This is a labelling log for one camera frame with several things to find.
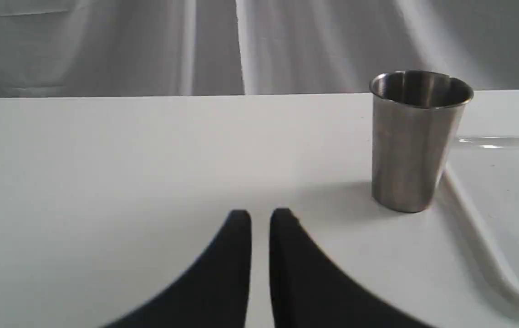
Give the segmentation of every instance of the metal cup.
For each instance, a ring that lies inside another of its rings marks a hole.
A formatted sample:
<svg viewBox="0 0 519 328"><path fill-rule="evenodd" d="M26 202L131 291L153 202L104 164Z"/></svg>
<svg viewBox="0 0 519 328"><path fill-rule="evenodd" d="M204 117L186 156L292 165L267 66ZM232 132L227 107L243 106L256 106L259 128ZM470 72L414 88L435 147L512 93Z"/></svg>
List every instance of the metal cup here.
<svg viewBox="0 0 519 328"><path fill-rule="evenodd" d="M472 88L455 77L397 71L375 77L372 196L399 212L429 207Z"/></svg>

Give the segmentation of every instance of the cup rim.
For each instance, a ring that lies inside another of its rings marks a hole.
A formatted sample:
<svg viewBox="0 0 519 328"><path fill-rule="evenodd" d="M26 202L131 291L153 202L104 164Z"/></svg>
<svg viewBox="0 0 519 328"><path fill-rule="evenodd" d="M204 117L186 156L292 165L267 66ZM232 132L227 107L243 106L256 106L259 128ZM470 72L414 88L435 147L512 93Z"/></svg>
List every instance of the cup rim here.
<svg viewBox="0 0 519 328"><path fill-rule="evenodd" d="M395 101L395 100L391 100L389 98L386 98L380 94L378 94L377 92L375 92L373 90L373 84L376 82L376 81L379 81L380 79L382 79L383 77L386 77L388 75L392 75L392 74L395 74L395 73L408 73L408 72L419 72L419 73L429 73L429 74L432 74L432 75L441 75L442 77L447 77L449 79L452 79L452 80L455 80L455 81L458 81L459 83L461 83L463 85L463 87L465 87L466 89L468 89L468 92L469 92L469 95L468 97L463 101L463 102L456 102L454 104L449 104L449 105L445 105L445 106L420 106L420 105L412 105L412 104L406 104L404 102L398 102L398 101ZM370 82L369 82L369 91L374 95L376 96L377 98L379 99L382 99L382 100L385 100L387 102L392 102L392 103L396 103L396 104L399 104L399 105L405 105L405 106L408 106L408 107L412 107L412 108L419 108L419 109L444 109L444 108L453 108L453 107L458 107L458 106L463 106L463 105L466 105L470 102L470 100L472 100L472 98L474 98L474 90L472 89L472 87L470 87L468 85L468 83L465 83L464 81L462 81L461 79L458 79L457 77L452 77L450 75L447 75L447 74L444 74L444 73L438 73L438 72L432 72L432 71L424 71L424 70L421 70L421 69L408 69L408 70L401 70L401 71L393 71L393 72L385 72L385 73L380 73L378 76L374 77Z"/></svg>

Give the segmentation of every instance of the table surface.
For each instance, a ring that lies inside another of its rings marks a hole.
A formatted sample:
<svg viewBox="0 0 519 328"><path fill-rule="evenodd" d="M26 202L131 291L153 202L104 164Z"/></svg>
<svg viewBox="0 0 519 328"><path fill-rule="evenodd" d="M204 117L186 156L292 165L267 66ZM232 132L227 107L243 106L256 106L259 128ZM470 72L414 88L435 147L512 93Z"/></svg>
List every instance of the table surface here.
<svg viewBox="0 0 519 328"><path fill-rule="evenodd" d="M417 318L519 326L519 307L472 269L451 224L431 209L391 220L371 200L371 103L0 99L0 327L116 319L193 263L232 208L253 218L247 326L273 325L276 207L291 207L341 269ZM476 92L459 135L519 136L519 91Z"/></svg>

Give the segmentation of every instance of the white curtain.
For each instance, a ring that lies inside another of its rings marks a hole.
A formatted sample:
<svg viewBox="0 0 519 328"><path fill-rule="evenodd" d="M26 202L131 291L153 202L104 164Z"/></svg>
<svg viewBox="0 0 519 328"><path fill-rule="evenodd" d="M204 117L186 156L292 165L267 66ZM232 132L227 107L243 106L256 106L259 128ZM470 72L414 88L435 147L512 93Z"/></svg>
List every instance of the white curtain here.
<svg viewBox="0 0 519 328"><path fill-rule="evenodd" d="M519 0L0 0L0 96L519 89Z"/></svg>

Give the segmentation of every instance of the white plastic tray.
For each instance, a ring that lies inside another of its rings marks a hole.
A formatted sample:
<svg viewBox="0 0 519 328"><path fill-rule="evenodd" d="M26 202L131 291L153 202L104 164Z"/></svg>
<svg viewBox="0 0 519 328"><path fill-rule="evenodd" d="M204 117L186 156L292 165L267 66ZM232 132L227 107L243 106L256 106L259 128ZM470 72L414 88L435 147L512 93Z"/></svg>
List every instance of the white plastic tray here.
<svg viewBox="0 0 519 328"><path fill-rule="evenodd" d="M519 138L460 138L443 178L483 274L519 301Z"/></svg>

